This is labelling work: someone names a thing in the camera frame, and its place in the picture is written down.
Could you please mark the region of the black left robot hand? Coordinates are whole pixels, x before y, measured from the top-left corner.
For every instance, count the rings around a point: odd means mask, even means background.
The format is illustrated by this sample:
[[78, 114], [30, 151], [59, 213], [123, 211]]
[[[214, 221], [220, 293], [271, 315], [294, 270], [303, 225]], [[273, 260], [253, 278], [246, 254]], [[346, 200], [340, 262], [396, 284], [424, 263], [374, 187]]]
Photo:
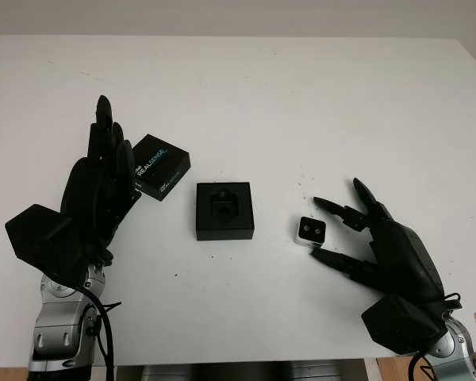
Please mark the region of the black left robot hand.
[[135, 158], [123, 129], [113, 120], [109, 99], [99, 97], [90, 125], [87, 154], [71, 169], [60, 212], [77, 224], [83, 254], [111, 265], [108, 246], [118, 226], [141, 197], [135, 188]]

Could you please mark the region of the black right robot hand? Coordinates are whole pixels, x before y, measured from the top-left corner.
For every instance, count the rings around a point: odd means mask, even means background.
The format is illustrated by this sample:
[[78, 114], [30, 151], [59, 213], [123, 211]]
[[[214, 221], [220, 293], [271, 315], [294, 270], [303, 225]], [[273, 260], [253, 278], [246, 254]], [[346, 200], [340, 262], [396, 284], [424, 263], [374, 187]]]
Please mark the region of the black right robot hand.
[[366, 213], [324, 198], [315, 197], [313, 201], [340, 217], [349, 228], [357, 232], [368, 229], [375, 262], [323, 248], [313, 249], [311, 256], [357, 283], [386, 294], [397, 294], [413, 304], [443, 299], [445, 292], [439, 272], [417, 233], [396, 221], [362, 181], [354, 178], [352, 184]]

